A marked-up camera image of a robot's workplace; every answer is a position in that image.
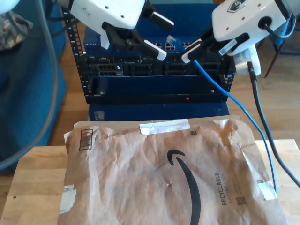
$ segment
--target white tape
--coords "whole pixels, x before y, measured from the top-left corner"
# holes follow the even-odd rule
[[[187,119],[140,124],[140,130],[143,135],[161,134],[187,129],[190,129],[190,125]]]
[[[64,186],[60,202],[60,214],[69,212],[75,202],[76,190],[73,190],[74,184]]]
[[[230,49],[232,49],[238,42],[235,39],[232,39],[227,45],[225,45],[220,51],[220,55],[225,55]]]
[[[274,190],[273,184],[271,181],[258,184],[259,188],[262,191],[264,199],[266,201],[277,198],[277,194]]]

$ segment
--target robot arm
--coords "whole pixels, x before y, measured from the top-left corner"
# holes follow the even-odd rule
[[[233,56],[239,74],[248,73],[250,61],[259,75],[255,44],[269,35],[264,25],[276,30],[290,14],[298,13],[298,0],[227,0],[213,11],[210,31],[186,48],[182,60],[189,63],[209,49],[222,56]]]
[[[145,0],[60,0],[62,6],[101,35],[101,46],[121,51],[139,51],[163,61],[167,54],[141,37],[135,26],[141,17],[148,18],[167,31],[174,23],[154,11]]]

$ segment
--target wrinkled paper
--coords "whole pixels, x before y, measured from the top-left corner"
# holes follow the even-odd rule
[[[239,120],[143,135],[139,128],[75,128],[59,225],[285,225],[251,129]],[[272,185],[264,192],[273,193]]]

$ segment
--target blue fabric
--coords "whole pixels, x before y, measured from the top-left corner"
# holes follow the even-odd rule
[[[43,36],[34,6],[34,0],[22,0],[14,11],[34,23],[32,35]],[[58,6],[54,8],[53,16],[60,16]],[[62,23],[50,22],[49,28],[54,33],[62,29]],[[58,59],[65,41],[64,34],[53,40]],[[41,129],[52,98],[53,70],[44,40],[26,39],[19,48],[1,54],[0,61],[3,70],[8,74],[8,83],[0,92],[0,160],[3,160],[29,143]],[[59,68],[55,118],[65,89]],[[47,145],[53,125],[54,120],[38,146]],[[16,164],[0,173],[12,173],[15,167]]]
[[[280,35],[286,35],[290,20],[291,20],[291,18],[287,19],[286,22],[284,24],[282,24],[275,32]],[[282,45],[284,42],[284,40],[275,38],[272,35],[269,35],[269,37],[270,37],[271,41],[276,45]]]

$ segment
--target barcode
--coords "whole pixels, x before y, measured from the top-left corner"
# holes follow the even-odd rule
[[[221,55],[224,55],[225,53],[226,53],[226,50],[225,50],[225,49],[221,49],[221,50],[220,50],[220,54],[221,54]]]
[[[247,205],[246,199],[244,196],[236,197],[236,202],[238,205]]]
[[[85,129],[81,131],[79,151],[92,150],[93,130]]]

